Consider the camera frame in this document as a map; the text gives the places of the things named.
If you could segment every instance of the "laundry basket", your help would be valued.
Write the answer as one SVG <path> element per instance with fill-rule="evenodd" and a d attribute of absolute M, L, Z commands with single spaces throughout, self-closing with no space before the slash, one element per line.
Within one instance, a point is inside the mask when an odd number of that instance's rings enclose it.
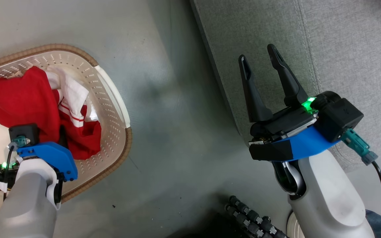
<path fill-rule="evenodd" d="M 126 159 L 132 144 L 129 114 L 118 90 L 97 61 L 85 51 L 63 44 L 45 45 L 25 50 L 0 59 L 0 77 L 24 73 L 32 66 L 46 69 L 62 65 L 73 70 L 89 90 L 89 99 L 95 107 L 102 127 L 101 151 L 84 161 L 76 161 L 78 179 L 63 184 L 65 202 L 87 190 L 116 170 Z M 0 125 L 0 164 L 8 154 L 8 128 Z M 0 192 L 0 207 L 3 194 Z"/>

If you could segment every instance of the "gray floor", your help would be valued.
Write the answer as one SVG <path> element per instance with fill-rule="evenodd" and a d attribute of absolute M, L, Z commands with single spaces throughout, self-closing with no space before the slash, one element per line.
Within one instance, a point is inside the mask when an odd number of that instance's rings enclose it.
<path fill-rule="evenodd" d="M 284 229 L 286 195 L 271 165 L 252 161 L 240 139 L 186 0 L 0 1 L 0 57 L 54 42 L 97 59 L 133 128 L 124 164 L 62 205 L 56 238 L 180 237 L 230 194 Z M 350 177 L 367 208 L 380 212 L 373 172 Z"/>

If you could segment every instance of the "brown woven basket rim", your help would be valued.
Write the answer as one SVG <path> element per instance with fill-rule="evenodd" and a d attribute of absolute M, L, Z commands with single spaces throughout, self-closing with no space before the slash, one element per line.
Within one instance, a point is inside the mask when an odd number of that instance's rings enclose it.
<path fill-rule="evenodd" d="M 86 53 L 85 51 L 77 47 L 74 47 L 71 45 L 65 45 L 65 44 L 50 44 L 50 45 L 43 45 L 40 47 L 32 48 L 29 50 L 23 50 L 15 54 L 2 57 L 0 58 L 0 66 L 3 66 L 8 63 L 12 63 L 14 61 L 27 58 L 30 56 L 38 55 L 38 54 L 49 52 L 49 51 L 57 51 L 57 50 L 67 51 L 67 52 L 71 52 L 76 55 L 79 55 L 80 57 L 86 59 L 86 61 L 88 61 L 93 67 L 98 65 L 98 62 L 92 56 L 90 56 L 88 53 Z M 124 144 L 123 151 L 121 152 L 121 155 L 117 158 L 117 160 L 115 160 L 110 167 L 104 169 L 102 172 L 95 175 L 92 179 L 86 181 L 85 183 L 78 186 L 77 188 L 64 194 L 62 196 L 62 203 L 67 202 L 68 200 L 79 195 L 80 193 L 84 192 L 88 188 L 95 185 L 97 182 L 107 177 L 114 170 L 118 169 L 118 167 L 126 160 L 127 155 L 129 154 L 130 148 L 132 147 L 132 128 L 125 128 L 125 132 L 126 132 L 126 143 Z"/>

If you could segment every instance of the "green led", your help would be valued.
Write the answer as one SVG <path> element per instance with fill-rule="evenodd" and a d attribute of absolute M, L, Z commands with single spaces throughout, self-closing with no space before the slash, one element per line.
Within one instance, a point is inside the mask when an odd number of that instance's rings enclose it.
<path fill-rule="evenodd" d="M 302 104 L 306 112 L 313 113 L 315 111 L 314 109 L 311 108 L 311 103 L 315 100 L 316 98 L 308 98 L 306 102 Z"/>

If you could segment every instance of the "gray sofa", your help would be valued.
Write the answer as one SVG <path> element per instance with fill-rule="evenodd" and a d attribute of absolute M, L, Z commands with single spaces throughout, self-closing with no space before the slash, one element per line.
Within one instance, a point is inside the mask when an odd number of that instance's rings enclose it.
<path fill-rule="evenodd" d="M 237 59 L 244 54 L 270 109 L 284 108 L 267 45 L 276 45 L 310 96 L 334 91 L 364 119 L 356 131 L 381 155 L 381 0 L 192 0 L 212 65 L 237 129 L 251 140 Z M 342 142 L 345 171 L 364 166 Z"/>

